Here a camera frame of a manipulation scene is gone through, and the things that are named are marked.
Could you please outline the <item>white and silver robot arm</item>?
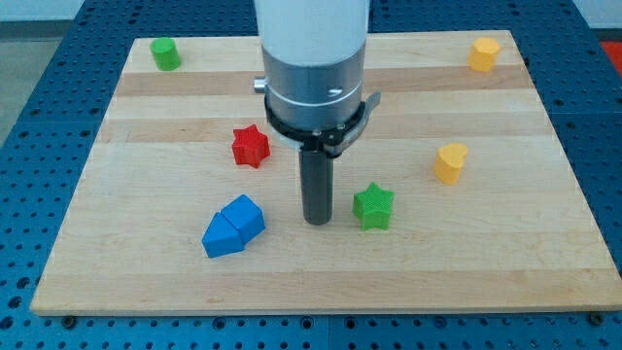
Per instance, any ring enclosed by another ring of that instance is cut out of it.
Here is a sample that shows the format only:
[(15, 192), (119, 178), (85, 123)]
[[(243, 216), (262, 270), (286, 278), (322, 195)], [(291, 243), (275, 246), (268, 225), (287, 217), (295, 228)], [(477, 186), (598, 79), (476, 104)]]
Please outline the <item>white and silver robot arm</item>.
[(305, 131), (359, 109), (369, 0), (256, 0), (268, 108)]

